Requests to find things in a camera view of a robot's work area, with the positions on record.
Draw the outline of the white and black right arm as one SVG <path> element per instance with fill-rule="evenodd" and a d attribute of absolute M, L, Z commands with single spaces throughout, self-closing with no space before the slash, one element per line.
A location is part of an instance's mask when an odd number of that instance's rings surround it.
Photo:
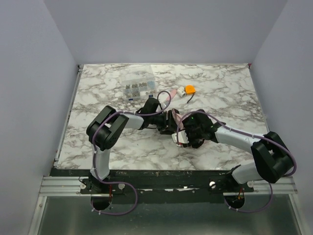
<path fill-rule="evenodd" d="M 297 170 L 293 154 L 275 132 L 255 134 L 227 126 L 212 115 L 191 111 L 181 117 L 177 133 L 186 132 L 188 139 L 208 140 L 228 144 L 253 156 L 253 163 L 231 170 L 231 178 L 242 185 L 249 181 L 265 180 L 274 184 L 282 177 L 292 176 Z"/>

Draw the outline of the pink folding umbrella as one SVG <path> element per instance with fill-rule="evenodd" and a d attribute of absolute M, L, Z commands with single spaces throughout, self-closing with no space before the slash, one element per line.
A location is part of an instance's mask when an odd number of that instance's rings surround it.
<path fill-rule="evenodd" d="M 165 101 L 170 100 L 170 98 L 173 99 L 175 95 L 177 95 L 177 89 L 172 90 L 170 92 L 170 95 L 165 99 Z M 175 123 L 178 125 L 179 130 L 182 130 L 184 128 L 183 120 L 186 119 L 187 117 L 182 118 L 182 115 L 180 115 L 179 112 L 175 110 L 172 110 L 171 112 L 173 113 Z"/>

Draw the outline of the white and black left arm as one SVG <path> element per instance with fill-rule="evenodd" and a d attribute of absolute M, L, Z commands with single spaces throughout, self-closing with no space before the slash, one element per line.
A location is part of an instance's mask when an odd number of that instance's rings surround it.
<path fill-rule="evenodd" d="M 91 175 L 104 180 L 110 173 L 109 159 L 111 148 L 116 144 L 124 129 L 143 130 L 150 126 L 163 135 L 171 135 L 176 131 L 177 124 L 172 112 L 157 111 L 161 103 L 153 97 L 135 113 L 117 111 L 107 105 L 89 124 L 86 130 L 89 142 L 93 145 Z"/>

